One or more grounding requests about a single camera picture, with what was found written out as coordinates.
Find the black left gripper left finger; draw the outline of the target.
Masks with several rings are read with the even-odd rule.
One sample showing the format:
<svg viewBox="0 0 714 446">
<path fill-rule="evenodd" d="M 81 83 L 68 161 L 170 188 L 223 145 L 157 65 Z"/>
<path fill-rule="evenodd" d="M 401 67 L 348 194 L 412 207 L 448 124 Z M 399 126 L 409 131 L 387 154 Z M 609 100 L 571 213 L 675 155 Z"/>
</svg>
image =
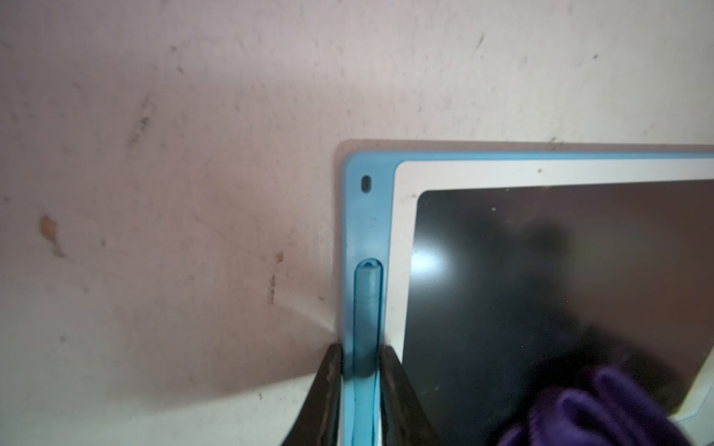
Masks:
<svg viewBox="0 0 714 446">
<path fill-rule="evenodd" d="M 327 348 L 297 419 L 282 446 L 336 446 L 340 428 L 343 349 Z"/>
</svg>

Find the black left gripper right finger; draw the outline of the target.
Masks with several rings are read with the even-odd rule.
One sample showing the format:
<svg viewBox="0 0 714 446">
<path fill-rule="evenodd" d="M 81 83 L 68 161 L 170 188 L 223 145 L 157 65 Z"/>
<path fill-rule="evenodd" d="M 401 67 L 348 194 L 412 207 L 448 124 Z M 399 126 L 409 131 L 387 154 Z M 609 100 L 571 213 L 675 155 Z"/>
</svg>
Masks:
<svg viewBox="0 0 714 446">
<path fill-rule="evenodd" d="M 379 390 L 383 445 L 443 444 L 392 346 L 382 346 L 379 351 Z"/>
</svg>

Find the blue white drawing tablet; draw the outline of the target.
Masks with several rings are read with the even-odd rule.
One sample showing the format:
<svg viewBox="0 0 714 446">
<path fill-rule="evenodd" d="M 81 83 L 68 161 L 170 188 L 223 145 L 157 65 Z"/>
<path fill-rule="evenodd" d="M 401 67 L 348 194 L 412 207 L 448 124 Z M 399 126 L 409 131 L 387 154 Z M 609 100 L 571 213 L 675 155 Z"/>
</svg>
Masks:
<svg viewBox="0 0 714 446">
<path fill-rule="evenodd" d="M 357 152 L 342 193 L 345 444 L 382 445 L 382 346 L 444 445 L 604 366 L 712 444 L 711 155 Z"/>
</svg>

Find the purple microfiber cloth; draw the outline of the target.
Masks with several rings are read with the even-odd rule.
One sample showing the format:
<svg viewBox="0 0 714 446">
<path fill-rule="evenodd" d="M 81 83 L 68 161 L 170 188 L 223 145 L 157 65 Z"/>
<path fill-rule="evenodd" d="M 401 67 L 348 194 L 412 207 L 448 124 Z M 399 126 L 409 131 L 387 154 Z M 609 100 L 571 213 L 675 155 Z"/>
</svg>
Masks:
<svg viewBox="0 0 714 446">
<path fill-rule="evenodd" d="M 688 445 L 668 414 L 615 367 L 587 369 L 575 387 L 546 388 L 500 445 Z"/>
</svg>

